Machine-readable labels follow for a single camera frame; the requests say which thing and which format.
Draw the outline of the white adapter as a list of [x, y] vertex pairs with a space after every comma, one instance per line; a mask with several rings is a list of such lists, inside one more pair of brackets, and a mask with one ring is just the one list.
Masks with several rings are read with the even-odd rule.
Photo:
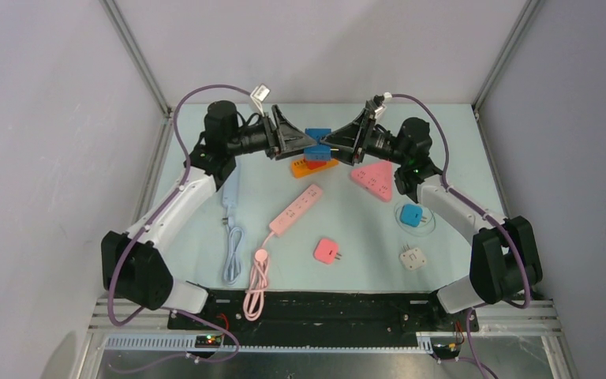
[[407, 271], [418, 270], [427, 264], [423, 250], [417, 246], [404, 245], [398, 258], [402, 267]]

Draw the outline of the orange power strip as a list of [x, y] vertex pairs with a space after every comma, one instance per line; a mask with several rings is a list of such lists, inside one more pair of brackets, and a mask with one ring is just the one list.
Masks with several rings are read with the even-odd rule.
[[339, 161], [307, 161], [305, 159], [295, 160], [290, 164], [290, 170], [294, 178], [304, 178], [339, 165]]

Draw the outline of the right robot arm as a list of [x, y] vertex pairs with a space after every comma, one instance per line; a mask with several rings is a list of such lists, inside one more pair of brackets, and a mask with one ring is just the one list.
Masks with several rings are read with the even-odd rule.
[[497, 302], [529, 308], [532, 286], [543, 278], [531, 223], [522, 216], [493, 212], [451, 185], [448, 165], [437, 167], [430, 156], [430, 129], [442, 126], [428, 107], [422, 107], [427, 120], [410, 117], [397, 134], [384, 129], [378, 119], [392, 96], [389, 92], [374, 96], [351, 123], [320, 143], [331, 148], [333, 158], [349, 165], [366, 155], [398, 164], [394, 173], [398, 192], [442, 218], [469, 243], [469, 273], [430, 294], [429, 324], [444, 330], [458, 320], [458, 312]]

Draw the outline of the pink adapter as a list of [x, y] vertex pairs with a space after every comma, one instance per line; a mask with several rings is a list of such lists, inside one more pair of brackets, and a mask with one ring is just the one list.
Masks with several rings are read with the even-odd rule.
[[329, 238], [319, 240], [313, 252], [313, 257], [326, 265], [331, 265], [335, 261], [340, 260], [341, 256], [339, 244]]

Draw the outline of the pink triangular power strip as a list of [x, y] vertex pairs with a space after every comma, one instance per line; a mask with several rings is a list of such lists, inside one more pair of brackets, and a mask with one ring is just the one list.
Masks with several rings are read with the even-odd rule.
[[365, 189], [382, 202], [390, 202], [393, 197], [393, 165], [381, 160], [350, 172], [352, 182]]

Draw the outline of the red cube socket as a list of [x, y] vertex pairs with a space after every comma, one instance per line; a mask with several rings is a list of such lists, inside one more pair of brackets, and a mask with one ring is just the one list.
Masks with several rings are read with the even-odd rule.
[[315, 170], [317, 168], [324, 167], [326, 164], [327, 164], [327, 161], [313, 161], [313, 160], [306, 160], [305, 161], [305, 166], [309, 170]]

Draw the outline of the light blue adapter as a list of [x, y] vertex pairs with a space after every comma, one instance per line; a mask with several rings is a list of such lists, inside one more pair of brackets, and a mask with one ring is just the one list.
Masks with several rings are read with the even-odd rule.
[[432, 221], [430, 211], [416, 204], [405, 204], [398, 214], [398, 221], [407, 227], [423, 227]]

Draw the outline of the dark blue cube socket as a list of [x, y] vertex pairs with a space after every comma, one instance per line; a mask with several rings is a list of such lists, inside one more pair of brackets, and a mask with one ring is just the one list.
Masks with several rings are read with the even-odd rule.
[[304, 158], [308, 162], [327, 162], [331, 160], [331, 148], [321, 143], [323, 137], [331, 133], [330, 128], [306, 128], [305, 134], [315, 140], [316, 144], [304, 149]]

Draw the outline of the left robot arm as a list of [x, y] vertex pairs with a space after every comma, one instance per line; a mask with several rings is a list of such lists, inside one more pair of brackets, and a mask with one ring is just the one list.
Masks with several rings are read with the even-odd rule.
[[218, 100], [208, 105], [197, 143], [184, 145], [178, 119], [193, 90], [178, 104], [173, 115], [174, 134], [185, 161], [178, 179], [161, 201], [123, 232], [108, 232], [101, 241], [103, 285], [111, 302], [128, 299], [143, 309], [185, 311], [198, 328], [209, 328], [217, 307], [208, 290], [174, 278], [164, 253], [193, 213], [218, 192], [236, 168], [239, 156], [263, 152], [270, 159], [296, 156], [316, 145], [316, 140], [293, 126], [273, 106], [260, 108], [267, 97], [264, 85], [249, 93], [256, 114], [241, 117], [237, 105]]

